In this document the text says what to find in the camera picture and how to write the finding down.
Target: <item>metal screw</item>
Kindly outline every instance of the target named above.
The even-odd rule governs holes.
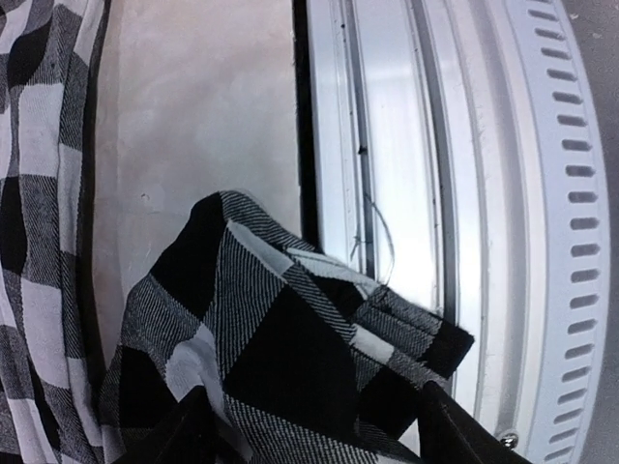
[[[518,446],[519,437],[515,432],[507,432],[500,439],[501,445],[508,450],[515,450]]]

